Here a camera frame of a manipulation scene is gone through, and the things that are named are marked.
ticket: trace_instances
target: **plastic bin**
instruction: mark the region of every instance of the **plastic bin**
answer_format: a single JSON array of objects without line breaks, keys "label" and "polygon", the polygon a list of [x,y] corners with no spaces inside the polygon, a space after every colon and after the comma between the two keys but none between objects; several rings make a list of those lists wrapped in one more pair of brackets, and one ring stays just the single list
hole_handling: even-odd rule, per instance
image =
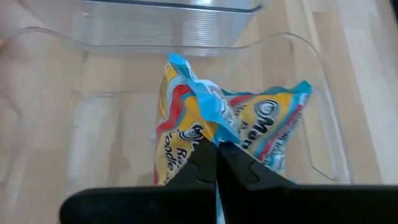
[{"label": "plastic bin", "polygon": [[308,80],[314,92],[286,145],[286,174],[303,184],[350,183],[328,82],[300,37],[273,35],[235,48],[93,47],[27,28],[2,40],[1,223],[55,223],[62,201],[79,190],[153,183],[167,52],[184,54],[200,78],[226,90]]},{"label": "plastic bin", "polygon": [[268,0],[22,0],[47,28],[90,45],[232,47]]}]

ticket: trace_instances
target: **light wood surface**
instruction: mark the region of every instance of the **light wood surface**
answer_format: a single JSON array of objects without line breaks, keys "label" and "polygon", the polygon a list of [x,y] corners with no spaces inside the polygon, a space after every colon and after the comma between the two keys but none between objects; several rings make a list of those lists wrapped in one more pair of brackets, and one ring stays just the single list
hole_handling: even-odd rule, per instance
[{"label": "light wood surface", "polygon": [[[0,4],[2,31],[43,26],[20,5]],[[1,23],[5,18],[23,22]],[[349,171],[354,184],[397,184],[398,30],[389,1],[273,0],[237,45],[278,32],[315,47],[328,83],[311,72],[318,62],[308,48],[283,40],[228,58],[192,57],[192,66],[231,90],[301,79],[319,87],[286,147],[292,179],[330,184]],[[26,34],[0,45],[0,223],[56,223],[59,205],[76,191],[152,184],[166,57],[83,54],[60,42]],[[221,68],[226,64],[230,70]],[[328,85],[330,92],[323,91]],[[348,167],[329,149],[345,152],[339,162],[346,159]]]}]

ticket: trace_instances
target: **ramen noodle packet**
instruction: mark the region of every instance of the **ramen noodle packet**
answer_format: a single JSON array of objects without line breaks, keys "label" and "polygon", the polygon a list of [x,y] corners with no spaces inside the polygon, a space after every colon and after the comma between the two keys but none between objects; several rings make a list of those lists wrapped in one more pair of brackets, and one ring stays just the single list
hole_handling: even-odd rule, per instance
[{"label": "ramen noodle packet", "polygon": [[165,185],[185,165],[194,145],[239,144],[238,120],[222,90],[199,80],[183,57],[170,54],[160,85],[154,181]]},{"label": "ramen noodle packet", "polygon": [[223,93],[238,117],[240,148],[284,175],[284,146],[312,93],[311,85],[302,81],[289,90],[275,86],[258,94]]}]

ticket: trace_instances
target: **red stripe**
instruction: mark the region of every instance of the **red stripe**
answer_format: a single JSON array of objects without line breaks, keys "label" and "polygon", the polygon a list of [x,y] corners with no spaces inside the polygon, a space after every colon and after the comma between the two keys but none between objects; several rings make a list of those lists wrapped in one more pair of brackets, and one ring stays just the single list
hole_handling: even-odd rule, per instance
[{"label": "red stripe", "polygon": [[271,149],[271,146],[274,144],[275,139],[277,139],[279,136],[283,135],[286,130],[289,128],[289,126],[291,125],[294,117],[296,117],[296,115],[303,109],[303,105],[298,105],[296,110],[293,112],[293,114],[291,115],[291,117],[289,118],[289,120],[286,122],[286,124],[282,127],[282,129],[280,131],[278,131],[276,133],[276,135],[270,139],[266,146],[264,147],[264,150],[261,152],[260,156],[259,156],[259,160],[262,161],[263,157],[268,154],[269,150]]},{"label": "red stripe", "polygon": [[174,88],[169,118],[156,128],[156,139],[160,138],[162,132],[174,128],[175,123],[183,110],[184,102],[182,101],[182,96],[191,92],[192,90],[187,84],[179,84]]},{"label": "red stripe", "polygon": [[240,104],[248,99],[250,99],[252,96],[251,95],[244,95],[244,96],[237,96],[233,98],[231,101],[229,101],[229,104],[233,107],[237,104]]}]

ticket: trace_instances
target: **clear plastic container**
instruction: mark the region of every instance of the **clear plastic container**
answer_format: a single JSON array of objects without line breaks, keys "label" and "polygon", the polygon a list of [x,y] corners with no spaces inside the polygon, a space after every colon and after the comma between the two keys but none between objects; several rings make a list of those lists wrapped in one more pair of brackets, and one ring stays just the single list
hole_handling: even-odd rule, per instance
[{"label": "clear plastic container", "polygon": [[21,0],[44,25],[90,45],[232,47],[268,0]]},{"label": "clear plastic container", "polygon": [[60,204],[79,190],[153,184],[167,52],[184,54],[200,78],[226,90],[309,81],[314,92],[285,147],[286,174],[301,184],[351,182],[325,73],[300,37],[235,48],[93,47],[26,28],[2,40],[0,223],[55,223]]}]

